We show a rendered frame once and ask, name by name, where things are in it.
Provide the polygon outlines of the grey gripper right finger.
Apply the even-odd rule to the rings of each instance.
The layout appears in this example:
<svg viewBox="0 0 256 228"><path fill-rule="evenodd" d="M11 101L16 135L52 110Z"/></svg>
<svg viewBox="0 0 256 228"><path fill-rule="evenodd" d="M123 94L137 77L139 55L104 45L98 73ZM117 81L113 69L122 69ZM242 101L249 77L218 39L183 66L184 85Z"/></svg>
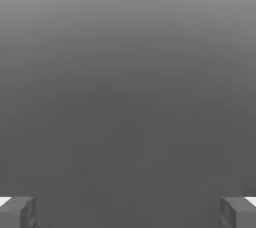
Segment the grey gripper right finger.
<svg viewBox="0 0 256 228"><path fill-rule="evenodd" d="M220 228L256 228L256 196L221 197Z"/></svg>

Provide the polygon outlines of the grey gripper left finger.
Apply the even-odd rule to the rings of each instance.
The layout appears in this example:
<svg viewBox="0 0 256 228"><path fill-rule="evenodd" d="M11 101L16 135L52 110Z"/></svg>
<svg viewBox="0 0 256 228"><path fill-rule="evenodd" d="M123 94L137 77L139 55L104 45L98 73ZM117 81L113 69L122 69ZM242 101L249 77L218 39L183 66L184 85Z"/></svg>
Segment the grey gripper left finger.
<svg viewBox="0 0 256 228"><path fill-rule="evenodd" d="M38 228L37 199L0 196L0 228Z"/></svg>

